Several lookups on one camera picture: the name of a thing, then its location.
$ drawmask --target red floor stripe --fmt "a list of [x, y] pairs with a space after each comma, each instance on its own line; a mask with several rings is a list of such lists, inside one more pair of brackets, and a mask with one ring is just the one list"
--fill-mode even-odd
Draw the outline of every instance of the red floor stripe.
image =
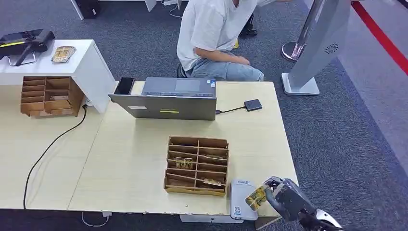
[[373, 18], [367, 13], [366, 9], [361, 5], [359, 1], [354, 1], [351, 3], [354, 10], [360, 16], [361, 20], [366, 24], [368, 29], [378, 40], [378, 42], [384, 47], [387, 53], [392, 59], [399, 65], [399, 67], [408, 75], [408, 60], [405, 55], [398, 50], [398, 48], [393, 44], [393, 42], [385, 35], [381, 28], [375, 23]]

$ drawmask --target black power cable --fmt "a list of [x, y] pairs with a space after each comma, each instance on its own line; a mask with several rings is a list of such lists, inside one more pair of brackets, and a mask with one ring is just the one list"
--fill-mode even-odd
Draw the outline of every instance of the black power cable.
[[86, 108], [87, 108], [87, 105], [86, 105], [86, 104], [83, 105], [82, 108], [84, 109], [84, 117], [82, 118], [81, 122], [80, 122], [79, 124], [75, 125], [74, 127], [70, 128], [69, 130], [67, 130], [67, 131], [64, 132], [63, 134], [59, 135], [57, 138], [55, 138], [54, 141], [47, 147], [47, 149], [42, 153], [42, 155], [39, 157], [39, 159], [35, 162], [35, 164], [34, 164], [34, 165], [32, 166], [32, 168], [30, 169], [30, 172], [28, 173], [28, 176], [27, 176], [27, 181], [25, 182], [26, 185], [25, 185], [25, 188], [24, 188], [23, 209], [27, 209], [26, 206], [25, 206], [25, 205], [26, 205], [26, 202], [25, 202], [25, 201], [26, 201], [26, 196], [27, 196], [28, 180], [30, 179], [31, 172], [34, 170], [34, 168], [35, 168], [36, 165], [39, 163], [39, 161], [43, 158], [43, 156], [44, 156], [45, 153], [48, 151], [48, 149], [50, 149], [51, 146], [52, 146], [61, 136], [63, 136], [63, 135], [65, 135], [66, 133], [68, 133], [68, 132], [70, 132], [70, 131], [76, 129], [79, 125], [82, 124], [82, 122], [84, 122], [85, 117], [87, 116], [87, 109], [86, 109]]
[[239, 109], [243, 109], [243, 108], [245, 108], [245, 106], [237, 107], [237, 108], [234, 108], [234, 109], [231, 109], [231, 110], [227, 110], [227, 111], [216, 110], [216, 114], [218, 115], [218, 114], [221, 114], [221, 113], [232, 112], [232, 111], [239, 110]]

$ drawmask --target yellow strap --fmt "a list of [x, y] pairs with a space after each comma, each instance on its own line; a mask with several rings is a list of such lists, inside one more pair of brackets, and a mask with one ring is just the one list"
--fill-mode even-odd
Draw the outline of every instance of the yellow strap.
[[13, 43], [7, 43], [7, 44], [3, 44], [0, 47], [9, 47], [9, 46], [14, 46], [14, 45], [19, 45], [19, 44], [23, 44], [25, 42], [13, 42]]

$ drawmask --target stand base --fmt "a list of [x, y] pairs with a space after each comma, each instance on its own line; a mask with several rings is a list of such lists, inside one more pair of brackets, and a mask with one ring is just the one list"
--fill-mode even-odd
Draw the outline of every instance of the stand base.
[[303, 87], [299, 89], [291, 89], [288, 80], [289, 73], [282, 73], [282, 83], [287, 95], [319, 95], [320, 91], [316, 84], [315, 78], [311, 78]]
[[287, 42], [287, 43], [285, 43], [282, 46], [282, 50], [280, 52], [282, 57], [284, 57], [288, 61], [296, 63], [298, 59], [292, 57], [292, 53], [293, 53], [293, 50], [294, 50], [295, 46], [296, 46], [296, 42]]

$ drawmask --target laptop touchpad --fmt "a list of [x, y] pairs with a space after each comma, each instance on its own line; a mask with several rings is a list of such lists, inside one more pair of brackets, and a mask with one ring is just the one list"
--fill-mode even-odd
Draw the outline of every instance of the laptop touchpad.
[[199, 80], [177, 80], [176, 91], [199, 91], [200, 81]]

